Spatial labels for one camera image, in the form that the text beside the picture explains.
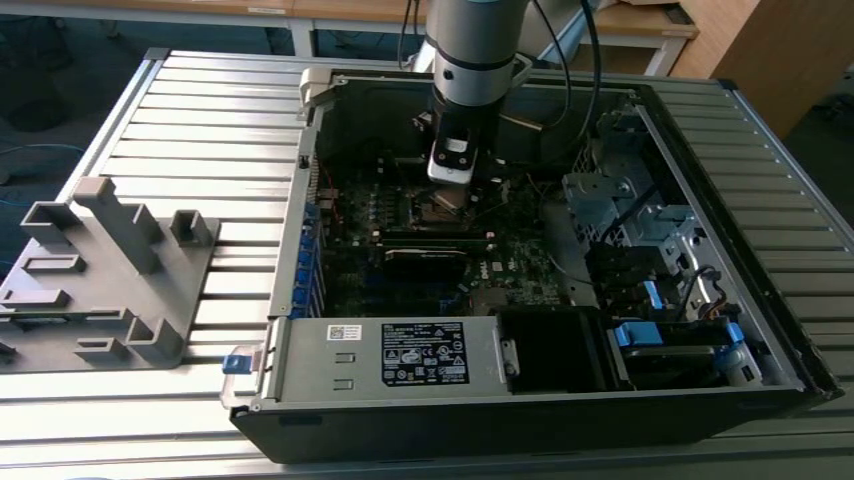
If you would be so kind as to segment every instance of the circuit board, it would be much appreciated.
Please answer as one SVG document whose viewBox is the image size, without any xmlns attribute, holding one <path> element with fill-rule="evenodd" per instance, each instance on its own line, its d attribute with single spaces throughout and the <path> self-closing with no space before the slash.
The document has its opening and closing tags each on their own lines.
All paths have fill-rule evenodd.
<svg viewBox="0 0 854 480">
<path fill-rule="evenodd" d="M 568 303 L 544 251 L 536 185 L 472 188 L 461 198 L 415 182 L 417 170 L 387 160 L 321 171 L 324 316 L 469 316 Z"/>
</svg>

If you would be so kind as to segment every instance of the warning label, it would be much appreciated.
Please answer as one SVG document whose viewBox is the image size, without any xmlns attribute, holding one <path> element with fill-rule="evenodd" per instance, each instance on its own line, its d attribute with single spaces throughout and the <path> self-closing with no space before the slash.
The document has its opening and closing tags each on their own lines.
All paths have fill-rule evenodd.
<svg viewBox="0 0 854 480">
<path fill-rule="evenodd" d="M 389 387 L 468 383 L 461 323 L 383 324 L 383 383 Z"/>
</svg>

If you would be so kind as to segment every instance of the black cable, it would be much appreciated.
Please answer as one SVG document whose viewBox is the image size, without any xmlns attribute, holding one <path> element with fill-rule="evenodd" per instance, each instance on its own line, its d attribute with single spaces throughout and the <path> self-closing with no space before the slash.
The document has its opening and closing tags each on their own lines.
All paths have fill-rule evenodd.
<svg viewBox="0 0 854 480">
<path fill-rule="evenodd" d="M 555 46 L 555 50 L 558 51 L 558 56 L 560 57 L 560 67 L 563 67 L 563 78 L 566 81 L 566 99 L 563 103 L 563 112 L 550 125 L 543 126 L 543 130 L 550 130 L 555 128 L 563 119 L 568 115 L 570 109 L 572 108 L 572 79 L 570 78 L 570 66 L 566 61 L 566 57 L 563 56 L 563 48 L 560 47 L 560 41 L 558 40 L 558 35 L 555 34 L 555 29 L 551 28 L 551 22 L 548 21 L 548 17 L 546 16 L 546 12 L 543 11 L 543 7 L 539 4 L 539 0 L 531 0 L 534 4 L 534 8 L 536 9 L 536 13 L 539 13 L 540 18 L 543 19 L 543 23 L 546 24 L 546 28 L 548 29 L 548 34 L 551 35 L 551 42 Z"/>
<path fill-rule="evenodd" d="M 595 18 L 592 16 L 592 8 L 590 7 L 588 0 L 580 0 L 582 4 L 582 12 L 584 15 L 584 21 L 587 22 L 587 30 L 590 32 L 590 44 L 592 47 L 592 89 L 590 92 L 590 103 L 587 104 L 587 112 L 584 113 L 584 120 L 582 121 L 582 127 L 578 130 L 578 134 L 575 138 L 568 143 L 566 149 L 552 157 L 550 160 L 546 160 L 542 165 L 550 165 L 566 158 L 566 155 L 571 155 L 578 147 L 578 144 L 583 140 L 587 131 L 592 130 L 592 116 L 596 111 L 596 105 L 599 103 L 599 92 L 602 90 L 602 47 L 599 45 L 599 33 L 596 31 L 596 23 Z"/>
<path fill-rule="evenodd" d="M 694 271 L 694 273 L 691 274 L 691 279 L 688 280 L 688 285 L 684 289 L 684 295 L 682 296 L 682 301 L 679 302 L 679 309 L 676 310 L 676 316 L 675 316 L 676 321 L 679 321 L 684 316 L 684 312 L 688 308 L 688 301 L 691 300 L 691 292 L 694 291 L 694 285 L 696 285 L 696 280 L 699 279 L 699 276 L 707 270 L 716 271 L 715 267 L 712 267 L 711 265 L 700 265 Z"/>
<path fill-rule="evenodd" d="M 405 2 L 405 13 L 403 14 L 403 25 L 400 26 L 400 38 L 397 38 L 397 68 L 403 70 L 403 37 L 405 37 L 405 25 L 409 22 L 409 10 L 412 8 L 412 0 Z"/>
<path fill-rule="evenodd" d="M 628 209 L 622 213 L 619 217 L 614 219 L 614 222 L 611 222 L 611 225 L 608 226 L 608 228 L 602 233 L 602 236 L 599 237 L 599 241 L 604 242 L 604 240 L 608 238 L 608 235 L 611 235 L 616 231 L 616 229 L 623 225 L 623 223 L 626 223 L 626 220 L 628 220 L 628 218 L 640 211 L 640 208 L 643 208 L 643 205 L 646 204 L 647 200 L 652 197 L 652 194 L 655 193 L 655 191 L 656 191 L 655 185 L 652 185 L 646 190 L 646 192 L 640 194 L 640 196 L 635 199 Z"/>
<path fill-rule="evenodd" d="M 587 22 L 587 30 L 590 32 L 590 45 L 592 47 L 592 91 L 590 92 L 590 104 L 587 105 L 587 113 L 584 115 L 584 122 L 582 128 L 578 131 L 578 136 L 572 141 L 572 144 L 578 144 L 580 139 L 587 133 L 587 129 L 591 127 L 590 122 L 592 120 L 592 114 L 596 111 L 596 103 L 599 102 L 599 90 L 602 89 L 602 48 L 599 46 L 599 33 L 596 32 L 596 21 L 592 16 L 592 8 L 590 7 L 590 0 L 580 0 L 582 11 L 584 12 L 584 21 Z"/>
<path fill-rule="evenodd" d="M 415 14 L 412 15 L 412 33 L 417 37 L 417 9 L 421 6 L 421 0 L 415 0 Z"/>
</svg>

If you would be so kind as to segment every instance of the aluminum extrusion table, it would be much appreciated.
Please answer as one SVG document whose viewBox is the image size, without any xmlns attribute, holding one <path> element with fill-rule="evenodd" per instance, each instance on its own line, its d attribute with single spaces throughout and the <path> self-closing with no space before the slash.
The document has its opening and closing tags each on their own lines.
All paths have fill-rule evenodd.
<svg viewBox="0 0 854 480">
<path fill-rule="evenodd" d="M 600 478 L 595 467 L 615 479 L 718 479 L 750 471 L 802 478 L 854 468 L 854 396 L 679 447 L 299 466 L 264 458 L 219 404 L 219 363 L 235 345 L 264 334 L 300 135 L 297 82 L 316 64 L 391 68 L 371 61 L 149 52 L 58 200 L 80 176 L 102 175 L 120 199 L 144 202 L 156 216 L 192 208 L 223 220 L 189 348 L 168 371 L 0 376 L 0 477 L 315 478 L 349 472 L 492 478 L 524 471 L 525 478 L 546 478 L 572 469 L 574 478 Z M 738 91 L 712 81 L 631 80 L 660 95 L 779 290 L 850 386 L 851 229 Z M 237 390 L 251 391 L 253 378 L 239 380 Z"/>
</svg>

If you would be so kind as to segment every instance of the cable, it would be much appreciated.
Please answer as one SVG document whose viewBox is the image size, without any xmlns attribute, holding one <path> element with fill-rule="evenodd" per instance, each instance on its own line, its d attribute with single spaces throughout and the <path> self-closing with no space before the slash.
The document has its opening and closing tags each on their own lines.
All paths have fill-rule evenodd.
<svg viewBox="0 0 854 480">
<path fill-rule="evenodd" d="M 558 262 L 555 260 L 555 257 L 551 256 L 551 253 L 546 254 L 548 256 L 548 261 L 551 262 L 551 265 L 555 267 L 555 269 L 563 274 L 563 276 L 566 278 L 568 278 L 570 280 L 572 280 L 574 282 L 578 283 L 583 283 L 584 285 L 592 285 L 592 282 L 588 282 L 587 280 L 582 280 L 578 277 L 574 277 L 572 275 L 570 275 L 568 273 L 566 273 L 566 270 L 563 270 L 563 268 L 560 267 L 560 265 L 558 265 Z"/>
<path fill-rule="evenodd" d="M 412 33 L 417 37 L 417 9 L 421 6 L 421 0 L 415 0 L 415 13 L 412 15 Z"/>
<path fill-rule="evenodd" d="M 599 101 L 599 90 L 602 89 L 602 48 L 599 46 L 596 21 L 592 16 L 590 0 L 580 0 L 580 2 L 582 11 L 584 12 L 584 21 L 587 22 L 587 30 L 590 32 L 590 45 L 592 48 L 592 91 L 590 92 L 590 104 L 587 105 L 584 122 L 582 123 L 582 128 L 578 131 L 578 136 L 575 137 L 572 144 L 576 144 L 587 133 L 587 129 L 590 128 L 590 121 L 592 120 L 592 114 L 596 110 L 596 103 Z"/>
<path fill-rule="evenodd" d="M 608 235 L 611 235 L 616 231 L 616 229 L 623 225 L 623 223 L 626 223 L 626 220 L 628 220 L 628 218 L 640 211 L 640 208 L 643 208 L 643 205 L 646 204 L 647 200 L 650 199 L 655 191 L 656 191 L 655 185 L 652 185 L 646 190 L 646 192 L 643 192 L 643 194 L 635 199 L 628 209 L 626 209 L 622 215 L 614 219 L 614 222 L 611 222 L 611 225 L 599 236 L 599 241 L 604 242 L 604 240 L 608 238 Z"/>
<path fill-rule="evenodd" d="M 688 301 L 691 300 L 691 292 L 694 291 L 694 285 L 696 285 L 696 280 L 699 276 L 707 271 L 715 270 L 715 267 L 711 265 L 700 265 L 694 273 L 691 274 L 691 279 L 688 280 L 688 285 L 684 289 L 684 295 L 682 296 L 682 301 L 679 302 L 679 309 L 676 310 L 676 320 L 679 320 L 684 316 L 684 312 L 688 308 Z"/>
<path fill-rule="evenodd" d="M 405 37 L 405 25 L 409 22 L 409 10 L 412 8 L 412 0 L 405 2 L 405 13 L 403 14 L 403 25 L 400 26 L 400 37 L 397 38 L 397 69 L 403 70 L 403 37 Z"/>
<path fill-rule="evenodd" d="M 570 78 L 570 66 L 567 64 L 566 57 L 563 56 L 563 48 L 560 47 L 560 41 L 558 40 L 555 29 L 551 27 L 551 22 L 548 21 L 548 17 L 546 16 L 543 7 L 539 4 L 539 0 L 531 0 L 531 3 L 534 4 L 536 13 L 539 13 L 540 18 L 543 19 L 546 28 L 548 29 L 552 45 L 555 46 L 555 50 L 558 51 L 558 56 L 560 57 L 560 67 L 563 67 L 563 79 L 566 81 L 566 98 L 563 103 L 563 112 L 560 112 L 560 116 L 558 117 L 558 120 L 554 123 L 543 126 L 544 130 L 551 130 L 560 124 L 560 122 L 563 122 L 563 119 L 568 115 L 570 109 L 572 108 L 572 79 Z"/>
<path fill-rule="evenodd" d="M 703 314 L 703 318 L 700 320 L 711 320 L 716 315 L 718 311 L 726 305 L 726 291 L 720 288 L 720 285 L 718 285 L 716 279 L 711 281 L 711 288 L 715 289 L 719 297 L 718 297 L 718 300 L 715 300 L 715 303 L 711 304 L 711 307 L 708 308 L 708 310 L 706 310 L 706 313 Z"/>
<path fill-rule="evenodd" d="M 32 207 L 32 204 L 29 203 L 9 202 L 8 200 L 0 200 L 0 205 L 6 205 L 9 207 L 24 207 L 24 208 Z"/>
<path fill-rule="evenodd" d="M 24 150 L 28 148 L 60 148 L 60 149 L 73 150 L 80 155 L 85 153 L 85 150 L 81 149 L 80 147 L 76 147 L 73 145 L 65 145 L 64 143 L 33 143 L 32 145 L 18 145 L 17 147 L 6 148 L 5 150 L 0 151 L 0 155 L 17 152 L 18 150 Z"/>
</svg>

